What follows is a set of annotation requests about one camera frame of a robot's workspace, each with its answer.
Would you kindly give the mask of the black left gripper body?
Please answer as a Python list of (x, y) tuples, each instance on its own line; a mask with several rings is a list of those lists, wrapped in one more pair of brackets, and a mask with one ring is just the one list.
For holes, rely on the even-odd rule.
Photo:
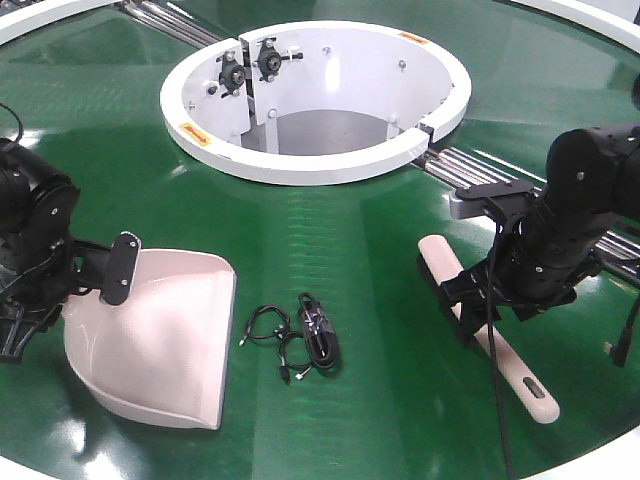
[(111, 249), (85, 240), (58, 242), (22, 273), (1, 270), (1, 361), (19, 363), (27, 344), (45, 333), (70, 296), (102, 287)]

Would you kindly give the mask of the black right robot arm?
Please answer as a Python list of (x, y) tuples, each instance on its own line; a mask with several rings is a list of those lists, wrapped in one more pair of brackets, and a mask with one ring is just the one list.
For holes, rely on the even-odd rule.
[(575, 287), (602, 268), (594, 248), (621, 217), (639, 218), (639, 125), (574, 129), (559, 135), (536, 195), (524, 180), (459, 188), (455, 218), (488, 216), (497, 225), (487, 257), (444, 281), (471, 336), (509, 306), (522, 320), (573, 302)]

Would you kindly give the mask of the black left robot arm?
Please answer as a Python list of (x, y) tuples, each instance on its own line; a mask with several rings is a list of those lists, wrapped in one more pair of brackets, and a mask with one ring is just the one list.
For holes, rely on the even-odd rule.
[(24, 125), (1, 139), (1, 361), (19, 363), (33, 336), (55, 324), (71, 295), (101, 291), (111, 249), (70, 233), (80, 190), (21, 145)]

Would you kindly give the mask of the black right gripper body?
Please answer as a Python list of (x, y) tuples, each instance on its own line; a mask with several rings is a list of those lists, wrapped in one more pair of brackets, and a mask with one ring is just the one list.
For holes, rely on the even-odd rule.
[(459, 331), (469, 337), (497, 321), (499, 306), (521, 321), (573, 302), (575, 286), (601, 270), (594, 246), (603, 236), (595, 220), (547, 219), (496, 226), (485, 259), (438, 286), (446, 305), (461, 307)]

